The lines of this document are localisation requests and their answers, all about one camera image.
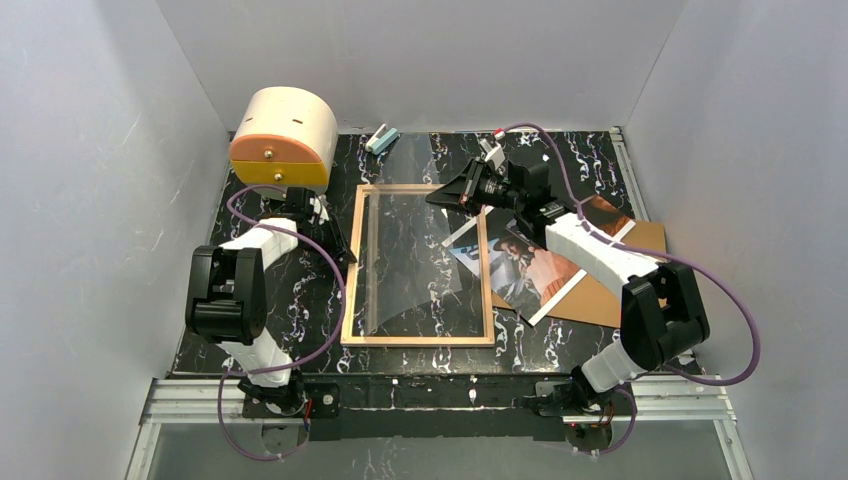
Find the white wall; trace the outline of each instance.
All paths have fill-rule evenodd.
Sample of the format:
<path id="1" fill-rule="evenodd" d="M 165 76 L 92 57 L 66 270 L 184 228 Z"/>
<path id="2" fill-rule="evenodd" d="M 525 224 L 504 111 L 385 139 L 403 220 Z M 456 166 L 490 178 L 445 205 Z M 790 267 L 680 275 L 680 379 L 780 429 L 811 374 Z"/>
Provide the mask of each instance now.
<path id="1" fill-rule="evenodd" d="M 270 85 L 343 130 L 627 121 L 686 0 L 160 0 L 224 125 Z"/>
<path id="2" fill-rule="evenodd" d="M 0 477 L 122 478 L 227 136 L 153 0 L 5 0 L 0 99 Z"/>
<path id="3" fill-rule="evenodd" d="M 844 478 L 848 411 L 848 9 L 693 0 L 625 129 L 670 247 L 736 286 L 763 357 L 731 387 L 757 478 Z M 708 292 L 700 353 L 733 375 L 741 319 Z"/>

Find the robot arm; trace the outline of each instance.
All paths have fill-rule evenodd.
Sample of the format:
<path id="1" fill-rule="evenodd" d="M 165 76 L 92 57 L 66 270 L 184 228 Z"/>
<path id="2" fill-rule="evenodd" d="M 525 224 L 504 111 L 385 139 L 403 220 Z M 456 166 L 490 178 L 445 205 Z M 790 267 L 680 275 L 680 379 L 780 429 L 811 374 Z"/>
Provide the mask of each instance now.
<path id="1" fill-rule="evenodd" d="M 240 237 L 194 251 L 186 302 L 186 328 L 217 344 L 245 371 L 286 365 L 291 357 L 271 337 L 265 270 L 298 246 L 292 235 L 268 230 L 273 225 L 302 233 L 318 242 L 341 265 L 353 261 L 347 240 L 323 204 L 310 190 L 289 188 L 283 206 Z M 289 384 L 291 370 L 249 375 L 251 395 Z M 288 395 L 293 403 L 299 394 Z"/>
<path id="2" fill-rule="evenodd" d="M 487 158 L 491 149 L 486 149 Z M 621 300 L 620 339 L 575 367 L 571 381 L 548 401 L 585 408 L 616 385 L 659 368 L 709 337 L 692 269 L 593 238 L 577 215 L 551 195 L 547 163 L 508 161 L 503 166 L 473 159 L 427 201 L 469 214 L 479 214 L 484 205 L 512 210 L 527 238 L 573 261 Z"/>

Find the picture of people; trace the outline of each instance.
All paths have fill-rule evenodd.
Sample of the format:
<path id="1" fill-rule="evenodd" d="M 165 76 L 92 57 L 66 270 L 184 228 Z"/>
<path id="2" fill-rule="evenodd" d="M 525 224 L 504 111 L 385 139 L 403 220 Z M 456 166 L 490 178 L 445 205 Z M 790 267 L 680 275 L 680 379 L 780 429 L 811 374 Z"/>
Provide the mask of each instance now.
<path id="1" fill-rule="evenodd" d="M 585 201 L 583 211 L 590 223 L 617 240 L 634 225 L 599 195 Z M 492 210 L 486 215 L 486 223 L 492 291 L 535 325 L 586 272 L 567 258 L 533 245 L 518 231 L 512 212 Z M 450 251 L 479 275 L 476 222 L 469 225 L 451 237 Z"/>

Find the brown cardboard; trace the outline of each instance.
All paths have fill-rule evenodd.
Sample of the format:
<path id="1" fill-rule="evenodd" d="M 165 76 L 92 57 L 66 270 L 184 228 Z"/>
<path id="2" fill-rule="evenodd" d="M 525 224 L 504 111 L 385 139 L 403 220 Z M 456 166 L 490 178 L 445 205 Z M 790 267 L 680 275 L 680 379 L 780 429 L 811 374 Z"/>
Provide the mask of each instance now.
<path id="1" fill-rule="evenodd" d="M 665 228 L 661 223 L 635 222 L 636 225 L 622 239 L 625 244 L 666 251 Z M 495 293 L 492 293 L 492 305 L 510 309 Z M 548 316 L 618 328 L 621 326 L 621 303 L 612 292 L 586 275 L 548 312 Z"/>

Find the black marble table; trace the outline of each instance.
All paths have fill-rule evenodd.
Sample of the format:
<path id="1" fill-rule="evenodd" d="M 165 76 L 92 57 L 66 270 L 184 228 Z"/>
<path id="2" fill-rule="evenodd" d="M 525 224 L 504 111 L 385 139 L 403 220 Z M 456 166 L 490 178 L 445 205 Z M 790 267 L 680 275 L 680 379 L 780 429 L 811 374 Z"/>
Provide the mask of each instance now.
<path id="1" fill-rule="evenodd" d="M 569 178 L 578 198 L 597 193 L 632 216 L 627 189 L 606 132 L 552 134 L 566 158 Z M 475 133 L 404 134 L 379 156 L 365 151 L 368 135 L 341 135 L 327 191 L 329 208 L 348 235 L 353 222 L 354 194 L 359 184 L 433 183 L 452 179 L 469 158 L 481 155 Z M 518 149 L 551 160 L 553 191 L 566 198 L 554 155 L 536 134 L 507 136 L 507 156 Z M 232 173 L 222 193 L 210 243 L 220 244 L 248 230 L 224 206 L 242 187 Z M 238 207 L 258 218 L 269 201 L 249 194 Z M 286 256 L 267 273 L 267 328 L 293 358 L 324 343 L 339 317 L 339 296 L 330 269 L 318 254 L 302 249 Z M 531 327 L 510 310 L 495 314 L 496 343 L 492 348 L 350 348 L 334 344 L 303 367 L 305 375 L 522 375 L 569 372 L 612 342 L 611 328 L 545 318 Z M 186 333 L 174 359 L 173 376 L 218 376 L 231 360 L 220 348 Z"/>

